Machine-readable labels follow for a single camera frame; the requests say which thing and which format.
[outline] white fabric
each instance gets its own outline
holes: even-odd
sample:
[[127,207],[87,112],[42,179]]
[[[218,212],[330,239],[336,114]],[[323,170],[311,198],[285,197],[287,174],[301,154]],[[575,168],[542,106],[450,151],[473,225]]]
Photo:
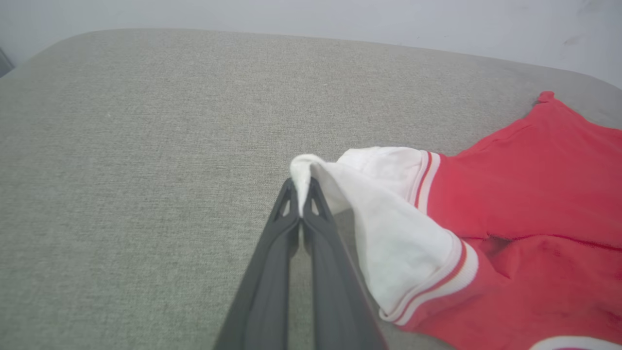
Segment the white fabric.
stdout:
[[401,315],[413,292],[447,276],[460,258],[460,239],[412,204],[424,158],[416,149],[374,147],[351,149],[337,163],[303,154],[290,166],[301,215],[311,176],[333,214],[353,209],[360,268],[385,318]]

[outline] clothing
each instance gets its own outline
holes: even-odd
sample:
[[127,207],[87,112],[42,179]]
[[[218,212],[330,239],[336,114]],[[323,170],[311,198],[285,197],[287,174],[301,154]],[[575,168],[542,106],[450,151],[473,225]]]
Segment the clothing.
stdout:
[[340,193],[331,209],[355,211],[382,319],[458,349],[622,344],[622,131],[551,92],[539,102],[457,156],[368,148],[311,162],[324,193]]

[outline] gray fabric surface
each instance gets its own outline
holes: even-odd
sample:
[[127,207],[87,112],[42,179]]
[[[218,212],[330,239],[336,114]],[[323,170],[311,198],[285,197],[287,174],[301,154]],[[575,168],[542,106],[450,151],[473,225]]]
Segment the gray fabric surface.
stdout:
[[[543,90],[621,126],[600,80],[434,50],[186,30],[53,45],[0,78],[0,348],[210,348],[295,155],[455,154]],[[447,348],[382,327],[392,349]]]

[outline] white background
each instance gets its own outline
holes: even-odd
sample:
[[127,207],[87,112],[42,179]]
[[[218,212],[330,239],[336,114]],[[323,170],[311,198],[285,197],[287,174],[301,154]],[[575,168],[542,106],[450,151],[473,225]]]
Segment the white background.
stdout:
[[77,34],[143,27],[426,47],[622,87],[622,0],[0,0],[0,47],[15,65]]

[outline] red fabric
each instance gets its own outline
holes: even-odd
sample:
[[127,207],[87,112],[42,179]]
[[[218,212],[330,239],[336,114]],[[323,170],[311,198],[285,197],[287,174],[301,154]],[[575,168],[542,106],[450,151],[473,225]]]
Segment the red fabric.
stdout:
[[401,328],[457,349],[554,336],[622,344],[622,131],[544,92],[525,118],[441,155],[427,214],[475,248],[464,289]]

